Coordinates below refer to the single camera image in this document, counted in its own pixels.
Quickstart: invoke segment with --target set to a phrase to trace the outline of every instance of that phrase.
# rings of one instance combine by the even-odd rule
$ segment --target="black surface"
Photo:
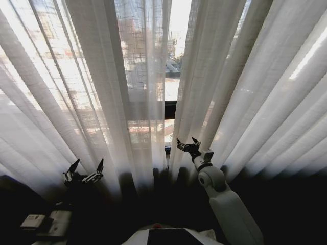
[[[177,101],[165,101],[165,120],[175,119]]]
[[[202,245],[185,229],[155,229],[149,231],[147,245]]]

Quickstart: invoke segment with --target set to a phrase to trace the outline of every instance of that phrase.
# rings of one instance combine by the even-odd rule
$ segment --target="curtain fold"
[[[238,2],[240,6],[231,4],[238,13],[232,18],[238,25],[229,29],[233,38],[225,40],[228,51],[219,55],[219,63],[215,47],[220,43],[212,33],[223,31],[216,24],[208,34],[199,26],[203,18],[215,23],[209,14],[213,7],[207,6],[220,5],[223,13],[228,13],[227,4],[230,1],[192,2],[174,141],[176,137],[183,142],[191,136],[199,138],[202,149],[214,151],[212,162],[224,166],[229,181],[242,170],[267,178],[317,173],[327,166],[327,2],[252,0]],[[190,52],[206,54],[205,61]],[[215,70],[207,72],[214,58]],[[192,179],[194,167],[189,157],[184,158],[186,154],[176,150],[175,143],[172,148],[172,179],[177,178],[180,167],[188,169]]]
[[[77,158],[100,188],[153,188],[167,168],[170,1],[10,0],[0,6],[0,172],[44,197]]]

